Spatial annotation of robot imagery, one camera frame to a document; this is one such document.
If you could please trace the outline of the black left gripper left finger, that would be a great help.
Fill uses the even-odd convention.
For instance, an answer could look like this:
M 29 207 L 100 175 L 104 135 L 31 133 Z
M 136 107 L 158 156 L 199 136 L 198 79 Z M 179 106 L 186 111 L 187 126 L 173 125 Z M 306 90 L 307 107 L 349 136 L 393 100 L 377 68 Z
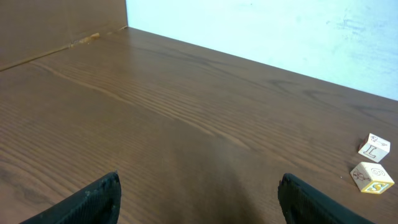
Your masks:
M 21 224 L 117 224 L 121 183 L 110 172 Z

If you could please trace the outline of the wooden block yellow S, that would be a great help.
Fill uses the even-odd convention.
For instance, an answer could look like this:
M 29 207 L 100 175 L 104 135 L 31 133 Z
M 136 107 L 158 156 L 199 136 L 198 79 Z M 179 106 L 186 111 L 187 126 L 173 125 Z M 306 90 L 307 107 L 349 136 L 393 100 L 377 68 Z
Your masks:
M 359 191 L 367 194 L 382 194 L 395 184 L 383 166 L 377 163 L 360 162 L 350 176 Z

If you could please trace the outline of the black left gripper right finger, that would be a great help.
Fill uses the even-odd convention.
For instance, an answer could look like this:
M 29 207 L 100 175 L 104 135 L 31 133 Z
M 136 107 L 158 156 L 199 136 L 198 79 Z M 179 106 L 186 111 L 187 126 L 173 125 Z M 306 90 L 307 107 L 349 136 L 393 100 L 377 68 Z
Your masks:
M 279 182 L 277 198 L 288 224 L 372 224 L 291 173 Z

